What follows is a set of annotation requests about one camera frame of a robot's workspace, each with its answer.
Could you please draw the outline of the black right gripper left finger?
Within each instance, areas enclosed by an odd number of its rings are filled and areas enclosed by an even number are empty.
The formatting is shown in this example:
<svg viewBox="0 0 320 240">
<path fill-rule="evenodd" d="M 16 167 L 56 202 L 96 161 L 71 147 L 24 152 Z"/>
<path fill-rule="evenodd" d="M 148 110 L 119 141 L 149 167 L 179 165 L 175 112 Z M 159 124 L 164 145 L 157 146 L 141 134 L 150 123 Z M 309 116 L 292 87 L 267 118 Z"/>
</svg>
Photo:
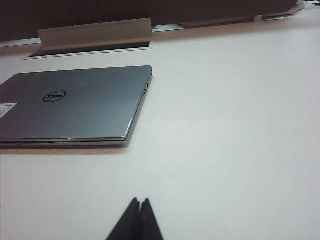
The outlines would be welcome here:
<svg viewBox="0 0 320 240">
<path fill-rule="evenodd" d="M 137 234 L 140 202 L 135 197 L 112 229 L 107 240 L 134 240 Z"/>
</svg>

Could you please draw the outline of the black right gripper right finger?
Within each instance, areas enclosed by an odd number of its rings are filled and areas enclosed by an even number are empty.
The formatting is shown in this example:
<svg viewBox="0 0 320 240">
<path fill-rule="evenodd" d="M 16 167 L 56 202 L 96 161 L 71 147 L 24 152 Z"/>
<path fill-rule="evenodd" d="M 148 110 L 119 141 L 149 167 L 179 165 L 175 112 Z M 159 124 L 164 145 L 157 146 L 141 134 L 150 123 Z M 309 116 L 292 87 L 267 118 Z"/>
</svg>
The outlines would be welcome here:
<svg viewBox="0 0 320 240">
<path fill-rule="evenodd" d="M 141 239 L 142 240 L 163 240 L 156 216 L 148 198 L 141 206 Z"/>
</svg>

